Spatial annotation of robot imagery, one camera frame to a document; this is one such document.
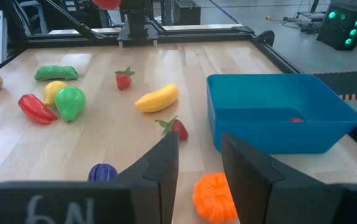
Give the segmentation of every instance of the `blue plastic bin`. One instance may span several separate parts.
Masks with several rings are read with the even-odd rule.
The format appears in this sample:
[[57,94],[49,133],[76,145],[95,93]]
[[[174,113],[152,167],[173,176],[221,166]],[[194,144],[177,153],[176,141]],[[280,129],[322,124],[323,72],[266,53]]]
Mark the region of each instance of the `blue plastic bin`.
[[323,153],[357,125],[357,112],[312,75],[210,75],[207,92],[218,151],[230,132],[268,154]]

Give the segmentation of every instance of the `light wood surface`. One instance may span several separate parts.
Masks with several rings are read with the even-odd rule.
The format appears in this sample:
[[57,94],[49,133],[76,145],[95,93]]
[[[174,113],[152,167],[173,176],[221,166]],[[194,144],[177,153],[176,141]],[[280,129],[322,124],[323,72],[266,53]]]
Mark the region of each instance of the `light wood surface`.
[[[188,25],[188,26],[164,26],[165,30],[185,30],[185,29],[225,29],[231,27],[242,26],[241,24],[208,24],[208,25]],[[99,33],[120,32],[120,28],[99,28],[92,29]],[[49,34],[78,34],[74,29],[52,30]]]
[[[43,97],[48,82],[36,82],[34,74],[50,64],[71,65],[80,74],[68,83],[85,92],[86,109],[72,123],[34,124],[17,105],[23,94]],[[136,74],[131,87],[119,91],[114,71],[127,66]],[[280,71],[249,42],[25,51],[0,69],[0,181],[86,180],[97,163],[121,172],[160,139],[162,128],[154,120],[177,114],[189,139],[180,143],[174,223],[206,223],[196,214],[192,193],[203,174],[223,171],[206,108],[206,77],[214,73]],[[179,87],[175,104],[152,114],[135,109],[137,99],[166,83]],[[357,182],[357,143],[348,136],[324,154],[275,157],[326,183]]]

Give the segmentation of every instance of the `orange pumpkin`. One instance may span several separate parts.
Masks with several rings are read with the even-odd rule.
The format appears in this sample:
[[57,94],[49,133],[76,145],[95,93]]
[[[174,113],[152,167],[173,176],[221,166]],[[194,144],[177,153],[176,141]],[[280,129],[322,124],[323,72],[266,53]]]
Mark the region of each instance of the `orange pumpkin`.
[[232,222],[237,214],[226,176],[207,174],[193,188],[193,203],[200,216],[212,223]]

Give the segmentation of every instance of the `yellow banana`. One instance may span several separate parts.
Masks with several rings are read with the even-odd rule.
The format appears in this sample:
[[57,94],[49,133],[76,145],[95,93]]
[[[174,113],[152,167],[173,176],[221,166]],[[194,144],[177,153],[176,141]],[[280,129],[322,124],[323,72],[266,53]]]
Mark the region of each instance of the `yellow banana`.
[[179,88],[176,84],[168,84],[159,90],[141,97],[134,104],[142,112],[156,112],[172,105],[179,97]]
[[66,86],[67,83],[61,81],[53,81],[47,84],[43,92],[44,104],[46,106],[53,106],[55,94]]

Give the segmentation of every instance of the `purple eggplant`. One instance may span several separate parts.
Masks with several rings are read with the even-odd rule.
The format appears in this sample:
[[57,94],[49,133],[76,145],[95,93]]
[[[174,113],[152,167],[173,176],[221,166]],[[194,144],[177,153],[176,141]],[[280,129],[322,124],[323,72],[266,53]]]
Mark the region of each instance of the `purple eggplant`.
[[116,169],[109,164],[97,164],[91,168],[87,181],[108,182],[118,175]]

